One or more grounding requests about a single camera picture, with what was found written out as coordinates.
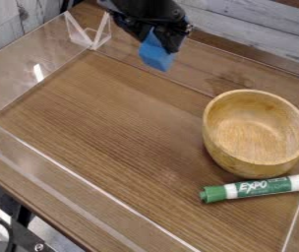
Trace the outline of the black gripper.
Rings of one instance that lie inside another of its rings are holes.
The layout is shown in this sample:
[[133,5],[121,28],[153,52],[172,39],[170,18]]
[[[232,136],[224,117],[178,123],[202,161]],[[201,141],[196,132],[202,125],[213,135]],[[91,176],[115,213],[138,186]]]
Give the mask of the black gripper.
[[115,24],[139,41],[151,31],[166,51],[178,53],[190,32],[188,13],[176,0],[98,0]]

